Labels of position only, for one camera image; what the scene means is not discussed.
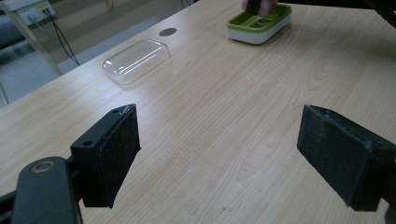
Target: transparent container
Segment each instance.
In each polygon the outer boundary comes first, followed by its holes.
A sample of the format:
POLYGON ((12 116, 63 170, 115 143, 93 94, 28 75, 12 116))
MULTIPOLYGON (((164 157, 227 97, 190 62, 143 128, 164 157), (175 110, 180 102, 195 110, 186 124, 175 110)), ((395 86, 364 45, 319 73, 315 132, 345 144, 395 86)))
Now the transparent container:
POLYGON ((109 78, 125 85, 142 77, 168 58, 169 49, 165 44, 144 39, 107 59, 102 67, 109 78))

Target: table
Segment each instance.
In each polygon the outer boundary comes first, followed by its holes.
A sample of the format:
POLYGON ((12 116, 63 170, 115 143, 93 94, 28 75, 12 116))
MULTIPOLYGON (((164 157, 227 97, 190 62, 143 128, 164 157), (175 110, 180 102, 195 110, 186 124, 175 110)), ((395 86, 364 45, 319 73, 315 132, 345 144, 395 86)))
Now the table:
POLYGON ((239 0, 203 0, 0 110, 0 194, 112 108, 136 104, 142 150, 112 210, 86 223, 384 223, 345 206, 296 148, 305 104, 396 142, 396 30, 374 11, 295 6, 267 43, 227 39, 239 0), (174 27, 169 36, 158 33, 174 27), (151 38, 171 58, 127 86, 103 61, 151 38))

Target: hand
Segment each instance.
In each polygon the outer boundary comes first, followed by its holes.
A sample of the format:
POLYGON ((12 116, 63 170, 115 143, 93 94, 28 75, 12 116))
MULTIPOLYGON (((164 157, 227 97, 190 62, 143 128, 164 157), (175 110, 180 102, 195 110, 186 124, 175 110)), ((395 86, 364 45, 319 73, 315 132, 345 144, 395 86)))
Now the hand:
MULTIPOLYGON (((271 8, 276 6, 277 0, 262 0, 260 5, 259 16, 265 16, 271 8)), ((242 0, 242 9, 247 9, 248 0, 242 0)))

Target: wood grain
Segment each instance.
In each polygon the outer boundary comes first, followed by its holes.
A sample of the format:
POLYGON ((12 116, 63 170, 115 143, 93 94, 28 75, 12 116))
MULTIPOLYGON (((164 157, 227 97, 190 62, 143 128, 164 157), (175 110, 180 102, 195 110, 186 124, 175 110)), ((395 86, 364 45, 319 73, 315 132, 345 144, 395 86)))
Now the wood grain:
POLYGON ((305 104, 396 143, 396 31, 370 10, 292 5, 267 43, 227 39, 238 0, 202 0, 0 110, 0 194, 107 111, 136 104, 142 150, 115 207, 86 223, 385 223, 356 213, 296 148, 305 104), (170 36, 158 36, 175 27, 170 36), (143 38, 171 58, 127 86, 102 62, 143 38))

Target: clear plastic lid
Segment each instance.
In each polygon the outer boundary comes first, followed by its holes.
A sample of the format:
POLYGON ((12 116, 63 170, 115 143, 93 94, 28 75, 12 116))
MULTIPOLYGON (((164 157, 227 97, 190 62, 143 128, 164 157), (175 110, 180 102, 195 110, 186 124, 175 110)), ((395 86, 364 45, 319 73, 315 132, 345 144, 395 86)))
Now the clear plastic lid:
POLYGON ((165 44, 144 39, 107 59, 102 67, 108 77, 124 85, 142 77, 169 57, 165 44))

